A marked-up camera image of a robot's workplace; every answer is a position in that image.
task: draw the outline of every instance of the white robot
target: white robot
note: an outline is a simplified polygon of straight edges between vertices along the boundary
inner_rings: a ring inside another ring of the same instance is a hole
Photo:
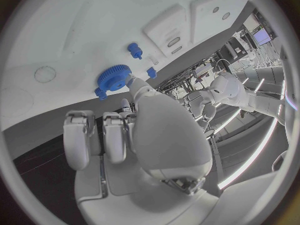
[[[92,111],[70,111],[64,122],[66,158],[77,171],[75,198],[87,223],[238,224],[234,219],[239,216],[230,214],[247,210],[245,200],[258,199],[273,178],[268,175],[233,185],[220,198],[202,189],[213,163],[204,135],[216,113],[213,104],[255,110],[284,124],[284,109],[278,112],[283,101],[246,91],[228,72],[221,72],[210,87],[193,91],[179,102],[132,74],[126,85],[136,113],[123,100],[123,112],[103,114],[104,155],[100,155]],[[200,116],[203,130],[195,121]],[[244,192],[256,187],[248,194]],[[233,194],[243,206],[230,212],[225,204]]]

